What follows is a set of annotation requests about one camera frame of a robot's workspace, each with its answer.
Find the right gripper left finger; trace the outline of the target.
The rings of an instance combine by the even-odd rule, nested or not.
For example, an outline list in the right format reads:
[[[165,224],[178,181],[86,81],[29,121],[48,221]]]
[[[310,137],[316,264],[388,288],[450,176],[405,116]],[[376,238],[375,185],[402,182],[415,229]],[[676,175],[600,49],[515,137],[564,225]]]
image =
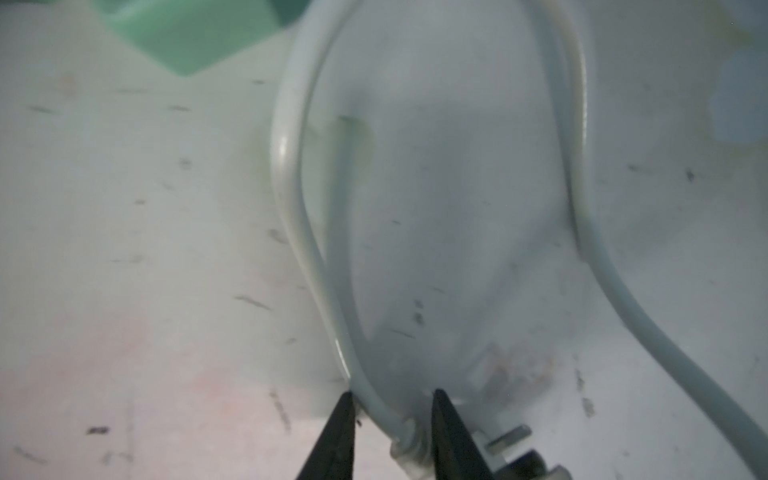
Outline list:
[[[296,479],[352,480],[355,433],[355,398],[347,391],[339,397]]]

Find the green charger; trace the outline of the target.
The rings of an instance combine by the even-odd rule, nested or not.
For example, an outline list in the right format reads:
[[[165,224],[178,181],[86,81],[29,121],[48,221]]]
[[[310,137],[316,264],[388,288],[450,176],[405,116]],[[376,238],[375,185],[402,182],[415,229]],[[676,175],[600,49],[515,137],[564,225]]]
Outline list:
[[[304,0],[135,0],[93,5],[118,36],[168,70],[192,75],[284,30]]]

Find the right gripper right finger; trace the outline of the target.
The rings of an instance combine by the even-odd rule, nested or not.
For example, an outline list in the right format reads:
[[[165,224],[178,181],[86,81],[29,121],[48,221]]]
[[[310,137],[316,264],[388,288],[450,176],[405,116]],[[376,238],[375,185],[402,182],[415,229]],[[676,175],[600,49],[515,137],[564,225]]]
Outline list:
[[[443,389],[436,389],[433,393],[431,440],[437,480],[493,479],[491,470]]]

